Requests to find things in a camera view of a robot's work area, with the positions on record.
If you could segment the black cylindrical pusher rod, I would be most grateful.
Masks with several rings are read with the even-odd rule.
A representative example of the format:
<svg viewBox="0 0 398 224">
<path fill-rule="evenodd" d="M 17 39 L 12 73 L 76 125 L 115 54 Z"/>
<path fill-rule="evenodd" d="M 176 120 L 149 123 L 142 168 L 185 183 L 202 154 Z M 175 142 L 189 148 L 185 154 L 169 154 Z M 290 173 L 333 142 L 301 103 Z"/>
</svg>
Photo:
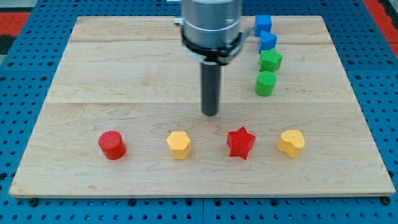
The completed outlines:
<svg viewBox="0 0 398 224">
<path fill-rule="evenodd" d="M 221 69 L 218 64 L 200 64 L 201 72 L 201 110 L 207 116 L 218 113 L 220 100 Z"/>
</svg>

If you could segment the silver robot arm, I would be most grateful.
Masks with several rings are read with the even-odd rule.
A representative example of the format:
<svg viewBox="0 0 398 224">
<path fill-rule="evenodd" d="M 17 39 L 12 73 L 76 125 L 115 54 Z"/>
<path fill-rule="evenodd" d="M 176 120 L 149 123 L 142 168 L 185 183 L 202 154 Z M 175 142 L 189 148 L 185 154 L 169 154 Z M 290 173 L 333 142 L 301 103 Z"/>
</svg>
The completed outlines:
<svg viewBox="0 0 398 224">
<path fill-rule="evenodd" d="M 201 112 L 214 116 L 219 110 L 221 68 L 242 50 L 250 28 L 241 30 L 241 0 L 181 0 L 182 44 L 200 63 Z"/>
</svg>

